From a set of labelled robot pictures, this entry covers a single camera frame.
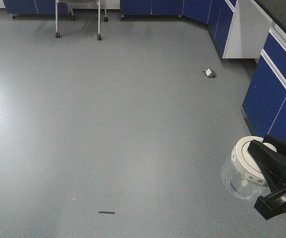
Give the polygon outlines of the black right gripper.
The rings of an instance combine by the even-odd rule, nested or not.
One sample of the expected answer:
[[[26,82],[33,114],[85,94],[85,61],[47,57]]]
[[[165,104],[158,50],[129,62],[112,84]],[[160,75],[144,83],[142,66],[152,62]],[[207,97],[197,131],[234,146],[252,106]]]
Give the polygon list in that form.
[[[269,143],[276,152],[264,145]],[[259,196],[254,208],[266,220],[286,212],[286,141],[267,134],[263,143],[252,140],[248,152],[262,172],[271,193]]]

